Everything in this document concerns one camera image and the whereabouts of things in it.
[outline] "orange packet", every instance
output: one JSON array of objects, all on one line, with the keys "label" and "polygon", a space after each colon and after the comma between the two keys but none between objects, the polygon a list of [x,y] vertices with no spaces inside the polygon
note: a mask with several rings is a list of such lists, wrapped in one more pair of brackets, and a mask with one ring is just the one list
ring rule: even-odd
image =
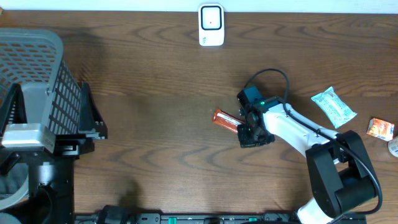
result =
[{"label": "orange packet", "polygon": [[238,125],[244,124],[243,121],[232,117],[231,115],[221,111],[217,108],[213,116],[213,122],[231,130],[234,133],[238,133]]},{"label": "orange packet", "polygon": [[381,119],[373,118],[369,122],[368,131],[366,134],[370,134],[379,139],[383,139],[385,141],[392,140],[392,134],[394,131],[394,124],[391,124],[387,121],[383,121]]}]

